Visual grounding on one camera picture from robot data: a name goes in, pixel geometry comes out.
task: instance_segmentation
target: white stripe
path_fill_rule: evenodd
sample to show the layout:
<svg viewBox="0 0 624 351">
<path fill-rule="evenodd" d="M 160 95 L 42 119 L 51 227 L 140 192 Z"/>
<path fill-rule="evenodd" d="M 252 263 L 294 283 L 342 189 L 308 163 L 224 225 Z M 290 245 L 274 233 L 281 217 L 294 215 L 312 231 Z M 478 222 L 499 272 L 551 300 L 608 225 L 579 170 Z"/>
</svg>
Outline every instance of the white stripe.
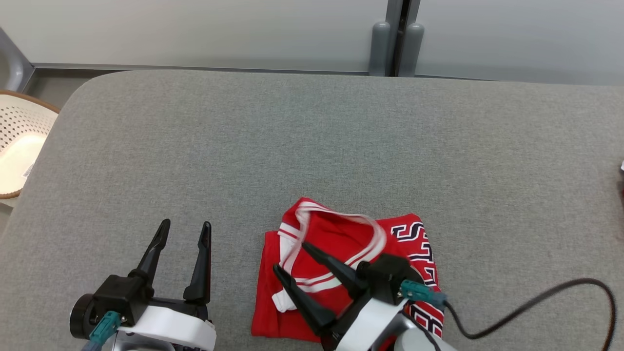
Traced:
<svg viewBox="0 0 624 351">
<path fill-rule="evenodd" d="M 275 305 L 275 308 L 282 313 L 289 310 L 297 309 L 297 306 L 295 306 L 285 290 L 281 290 L 277 294 L 273 294 L 273 296 L 271 296 L 271 299 L 273 300 L 273 305 Z"/>
<path fill-rule="evenodd" d="M 283 230 L 285 232 L 291 233 L 291 234 L 293 234 L 296 237 L 301 235 L 301 232 L 299 231 L 299 229 L 293 227 L 292 225 L 288 225 L 288 224 L 286 224 L 284 222 L 282 222 L 280 224 L 280 230 Z"/>
<path fill-rule="evenodd" d="M 296 237 L 293 237 L 292 235 L 290 235 L 289 233 L 286 232 L 282 232 L 281 230 L 279 232 L 277 232 L 277 235 L 279 235 L 280 237 L 284 237 L 287 239 L 290 239 L 292 241 L 297 241 Z"/>
<path fill-rule="evenodd" d="M 293 249 L 296 241 L 295 238 L 288 235 L 280 236 L 280 261 L 286 259 L 286 256 Z"/>
<path fill-rule="evenodd" d="M 314 202 L 304 201 L 300 203 L 300 206 L 295 210 L 295 217 L 301 224 L 301 236 L 298 236 L 300 239 L 291 247 L 291 252 L 288 254 L 286 259 L 280 257 L 280 265 L 290 274 L 292 273 L 293 264 L 295 263 L 295 259 L 299 255 L 301 251 L 301 243 L 305 240 L 305 236 L 307 234 L 307 228 L 310 221 L 310 212 L 318 211 L 325 212 L 330 214 L 335 214 L 340 217 L 344 217 L 352 222 L 368 224 L 373 228 L 373 238 L 370 243 L 356 255 L 349 258 L 345 263 L 350 265 L 352 268 L 357 268 L 358 264 L 362 261 L 370 261 L 377 257 L 383 248 L 386 246 L 386 233 L 383 229 L 375 222 L 374 220 L 366 217 L 361 214 L 342 214 L 339 212 L 335 212 L 329 210 L 325 207 L 322 207 Z M 340 281 L 333 277 L 333 274 L 328 273 L 324 274 L 320 277 L 304 279 L 304 278 L 296 278 L 295 280 L 300 283 L 304 283 L 300 288 L 307 292 L 318 292 L 321 290 L 332 289 L 340 285 Z"/>
</svg>

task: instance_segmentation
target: gray fabric surface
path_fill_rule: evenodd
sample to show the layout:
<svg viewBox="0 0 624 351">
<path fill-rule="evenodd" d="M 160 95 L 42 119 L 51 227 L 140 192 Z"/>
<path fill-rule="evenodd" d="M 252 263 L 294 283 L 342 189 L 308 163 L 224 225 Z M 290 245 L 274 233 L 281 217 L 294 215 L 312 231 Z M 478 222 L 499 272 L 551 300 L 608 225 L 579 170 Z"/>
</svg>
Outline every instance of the gray fabric surface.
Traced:
<svg viewBox="0 0 624 351">
<path fill-rule="evenodd" d="M 218 350 L 320 350 L 250 335 L 263 233 L 301 196 L 375 218 L 420 215 L 441 287 L 472 331 L 576 277 L 604 280 L 624 302 L 622 111 L 621 87 L 95 78 L 62 110 L 0 238 L 2 348 L 79 350 L 73 303 L 134 268 L 168 217 L 162 297 L 182 296 L 202 222 L 213 224 Z M 599 350 L 607 307 L 601 290 L 579 287 L 484 340 L 461 337 L 447 315 L 444 338 L 460 351 Z"/>
</svg>

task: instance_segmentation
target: white basket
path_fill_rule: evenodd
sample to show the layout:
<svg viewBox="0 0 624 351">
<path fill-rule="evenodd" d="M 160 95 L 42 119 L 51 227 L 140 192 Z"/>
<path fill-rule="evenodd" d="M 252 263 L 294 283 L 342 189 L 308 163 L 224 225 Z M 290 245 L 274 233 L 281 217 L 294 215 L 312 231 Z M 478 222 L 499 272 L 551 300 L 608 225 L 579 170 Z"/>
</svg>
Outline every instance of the white basket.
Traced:
<svg viewBox="0 0 624 351">
<path fill-rule="evenodd" d="M 58 115 L 43 101 L 0 91 L 0 199 L 19 195 Z"/>
</svg>

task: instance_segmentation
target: black cable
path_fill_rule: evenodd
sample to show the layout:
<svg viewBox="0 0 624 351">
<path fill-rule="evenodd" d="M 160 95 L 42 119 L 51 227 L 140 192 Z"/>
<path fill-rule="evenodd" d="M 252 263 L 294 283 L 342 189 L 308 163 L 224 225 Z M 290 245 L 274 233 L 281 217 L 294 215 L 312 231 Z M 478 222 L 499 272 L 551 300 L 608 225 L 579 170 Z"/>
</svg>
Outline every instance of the black cable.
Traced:
<svg viewBox="0 0 624 351">
<path fill-rule="evenodd" d="M 501 328 L 503 325 L 509 323 L 511 320 L 515 319 L 516 317 L 523 314 L 531 307 L 544 301 L 545 299 L 569 287 L 573 287 L 576 285 L 583 285 L 583 284 L 590 284 L 590 285 L 596 285 L 598 287 L 601 287 L 607 293 L 607 297 L 609 298 L 609 303 L 611 304 L 611 321 L 609 323 L 609 332 L 607 333 L 607 339 L 605 340 L 605 344 L 602 347 L 602 351 L 607 351 L 609 349 L 609 346 L 611 346 L 611 341 L 613 340 L 613 332 L 615 330 L 615 319 L 617 315 L 617 310 L 615 308 L 615 298 L 613 296 L 613 292 L 611 292 L 611 289 L 609 289 L 609 287 L 606 284 L 604 284 L 603 282 L 597 279 L 581 278 L 581 279 L 569 280 L 568 282 L 559 284 L 551 289 L 546 290 L 545 292 L 542 292 L 538 296 L 530 299 L 528 302 L 518 307 L 515 311 L 511 312 L 510 314 L 505 316 L 500 321 L 496 322 L 491 327 L 486 328 L 485 330 L 475 333 L 475 334 L 470 334 L 466 332 L 466 330 L 464 329 L 464 326 L 462 325 L 462 322 L 459 320 L 459 317 L 457 316 L 457 312 L 455 312 L 455 309 L 448 301 L 445 301 L 444 305 L 449 309 L 449 312 L 451 313 L 451 315 L 453 316 L 453 319 L 457 323 L 457 328 L 459 328 L 459 332 L 461 332 L 461 334 L 463 334 L 468 339 L 475 340 L 475 339 L 480 339 L 482 337 L 485 337 L 486 335 L 489 335 L 492 332 L 495 332 L 497 329 Z"/>
<path fill-rule="evenodd" d="M 429 340 L 429 342 L 430 342 L 431 344 L 433 344 L 433 348 L 434 348 L 436 351 L 442 351 L 442 350 L 440 350 L 440 346 L 438 346 L 438 344 L 437 344 L 436 340 L 433 338 L 433 335 L 431 335 L 431 334 L 429 333 L 429 331 L 427 331 L 427 329 L 425 329 L 425 327 L 423 327 L 420 323 L 416 322 L 416 321 L 412 318 L 412 316 L 410 316 L 409 314 L 407 314 L 405 311 L 402 311 L 401 313 L 402 313 L 405 317 L 407 317 L 407 319 L 411 320 L 411 321 L 412 321 L 412 323 L 413 323 L 413 324 L 415 324 L 415 325 L 416 325 L 416 327 L 417 327 L 418 329 L 420 329 L 420 330 L 421 330 L 421 331 L 425 334 L 425 336 L 427 337 L 427 340 Z"/>
</svg>

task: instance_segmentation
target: barcode label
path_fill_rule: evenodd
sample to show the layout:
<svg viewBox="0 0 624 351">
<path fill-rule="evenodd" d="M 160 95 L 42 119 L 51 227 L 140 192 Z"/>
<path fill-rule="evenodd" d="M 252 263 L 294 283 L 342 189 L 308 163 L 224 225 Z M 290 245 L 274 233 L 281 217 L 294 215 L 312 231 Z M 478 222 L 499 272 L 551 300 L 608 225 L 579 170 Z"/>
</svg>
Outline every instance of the barcode label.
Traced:
<svg viewBox="0 0 624 351">
<path fill-rule="evenodd" d="M 35 165 L 35 162 L 31 163 L 31 165 L 28 167 L 28 169 L 24 172 L 24 174 L 22 174 L 22 177 L 24 178 L 28 178 L 28 176 L 31 174 L 32 171 L 32 167 Z"/>
</svg>

